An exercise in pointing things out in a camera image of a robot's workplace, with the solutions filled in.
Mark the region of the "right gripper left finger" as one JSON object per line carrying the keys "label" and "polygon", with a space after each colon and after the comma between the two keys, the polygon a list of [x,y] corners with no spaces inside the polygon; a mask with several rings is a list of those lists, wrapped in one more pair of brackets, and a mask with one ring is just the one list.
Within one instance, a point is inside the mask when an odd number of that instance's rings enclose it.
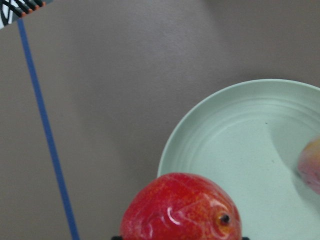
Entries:
{"label": "right gripper left finger", "polygon": [[121,236],[113,236],[111,240],[123,240]]}

